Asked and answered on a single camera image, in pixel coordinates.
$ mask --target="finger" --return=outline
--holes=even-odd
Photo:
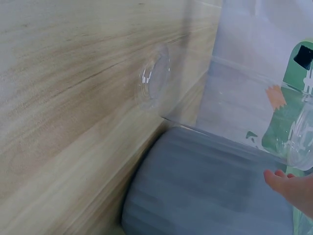
[[[282,170],[275,171],[275,175],[277,175],[279,177],[286,178],[286,175],[285,175],[285,173]]]
[[[274,191],[278,193],[284,192],[284,183],[286,182],[285,177],[277,176],[272,171],[266,170],[264,171],[264,179]]]
[[[290,179],[290,178],[294,178],[295,175],[294,174],[288,174],[287,177]]]

